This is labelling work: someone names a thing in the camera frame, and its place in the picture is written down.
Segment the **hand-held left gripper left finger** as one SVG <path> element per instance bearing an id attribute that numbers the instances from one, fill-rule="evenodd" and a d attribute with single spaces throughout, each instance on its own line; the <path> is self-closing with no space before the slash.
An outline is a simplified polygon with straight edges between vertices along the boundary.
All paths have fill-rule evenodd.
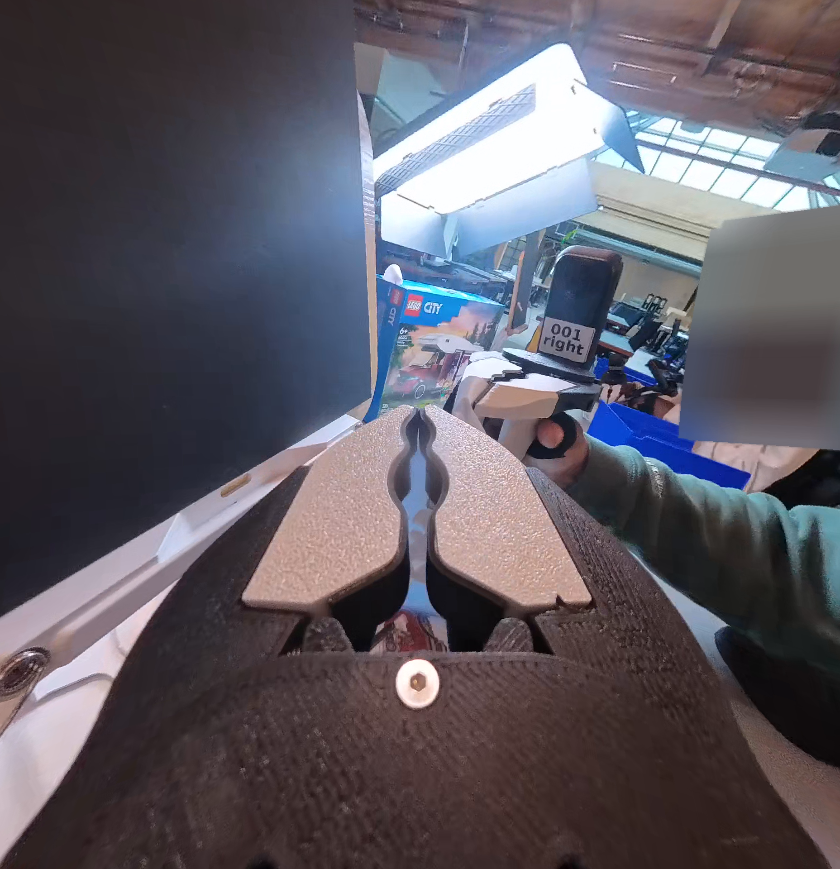
<path id="1" fill-rule="evenodd" d="M 396 492 L 416 409 L 397 407 L 313 462 L 242 595 L 259 609 L 331 609 L 407 551 Z"/>

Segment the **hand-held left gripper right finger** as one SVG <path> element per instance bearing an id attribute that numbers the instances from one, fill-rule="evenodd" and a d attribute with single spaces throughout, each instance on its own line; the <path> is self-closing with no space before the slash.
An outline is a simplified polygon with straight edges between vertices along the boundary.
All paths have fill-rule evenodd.
<path id="1" fill-rule="evenodd" d="M 591 595 L 523 463 L 486 433 L 420 410 L 430 559 L 506 612 L 586 608 Z"/>

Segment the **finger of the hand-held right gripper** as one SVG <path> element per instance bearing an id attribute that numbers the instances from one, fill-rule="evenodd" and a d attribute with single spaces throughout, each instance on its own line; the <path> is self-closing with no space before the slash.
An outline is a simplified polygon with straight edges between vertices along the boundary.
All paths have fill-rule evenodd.
<path id="1" fill-rule="evenodd" d="M 568 391 L 561 379 L 510 379 L 491 382 L 474 403 L 480 419 L 546 419 L 557 413 L 560 395 Z"/>
<path id="2" fill-rule="evenodd" d="M 456 387 L 453 409 L 473 409 L 493 386 L 495 376 L 513 372 L 514 364 L 504 358 L 472 359 Z"/>

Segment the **building instruction booklet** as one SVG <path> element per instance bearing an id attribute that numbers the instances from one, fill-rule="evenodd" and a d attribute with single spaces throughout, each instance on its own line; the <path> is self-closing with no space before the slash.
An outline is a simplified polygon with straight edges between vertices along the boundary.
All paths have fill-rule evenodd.
<path id="1" fill-rule="evenodd" d="M 409 586 L 404 603 L 378 626 L 372 654 L 414 654 L 449 649 L 447 626 L 430 602 L 426 584 L 427 536 L 431 516 L 425 463 L 416 455 L 410 463 L 410 488 L 403 504 L 408 520 Z"/>

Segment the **white booklet stand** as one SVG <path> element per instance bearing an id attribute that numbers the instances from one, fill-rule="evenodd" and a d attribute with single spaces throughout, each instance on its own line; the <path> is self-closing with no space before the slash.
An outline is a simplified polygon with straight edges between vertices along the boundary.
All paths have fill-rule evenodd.
<path id="1" fill-rule="evenodd" d="M 0 617 L 0 863 L 67 774 L 175 583 L 294 470 L 359 424 L 337 418 Z"/>

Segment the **person's right forearm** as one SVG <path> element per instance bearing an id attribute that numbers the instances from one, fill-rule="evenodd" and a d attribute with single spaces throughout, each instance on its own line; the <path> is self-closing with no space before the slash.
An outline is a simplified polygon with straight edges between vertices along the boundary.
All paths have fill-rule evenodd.
<path id="1" fill-rule="evenodd" d="M 840 671 L 839 508 L 786 508 L 592 437 L 568 494 L 672 587 L 769 653 Z"/>

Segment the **blue toy set box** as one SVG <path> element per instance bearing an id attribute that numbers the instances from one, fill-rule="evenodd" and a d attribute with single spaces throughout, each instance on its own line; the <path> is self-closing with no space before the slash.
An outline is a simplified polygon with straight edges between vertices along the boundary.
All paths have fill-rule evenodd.
<path id="1" fill-rule="evenodd" d="M 443 407 L 473 353 L 491 349 L 504 307 L 483 296 L 377 276 L 377 382 L 363 419 Z"/>

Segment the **blue storage bin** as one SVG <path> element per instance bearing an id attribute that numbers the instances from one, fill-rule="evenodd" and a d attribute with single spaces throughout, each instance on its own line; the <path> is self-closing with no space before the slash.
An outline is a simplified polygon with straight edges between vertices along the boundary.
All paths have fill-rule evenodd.
<path id="1" fill-rule="evenodd" d="M 663 462 L 672 471 L 721 487 L 744 490 L 750 473 L 694 452 L 695 442 L 682 439 L 674 423 L 618 403 L 600 402 L 587 434 L 612 447 L 630 447 L 645 458 Z"/>

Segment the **overhead light panel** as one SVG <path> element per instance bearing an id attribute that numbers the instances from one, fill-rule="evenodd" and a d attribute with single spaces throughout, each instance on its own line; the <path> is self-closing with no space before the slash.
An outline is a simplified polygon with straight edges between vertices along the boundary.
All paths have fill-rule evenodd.
<path id="1" fill-rule="evenodd" d="M 552 44 L 374 159 L 381 239 L 451 259 L 592 213 L 588 162 L 605 149 L 644 172 L 623 109 L 588 87 L 569 44 Z"/>

